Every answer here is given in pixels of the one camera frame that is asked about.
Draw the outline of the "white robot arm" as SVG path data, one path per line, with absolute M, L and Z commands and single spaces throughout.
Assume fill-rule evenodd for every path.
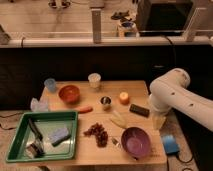
M 190 76 L 181 68 L 154 79 L 149 86 L 150 108 L 159 115 L 174 108 L 213 132 L 213 100 L 188 91 L 189 84 Z

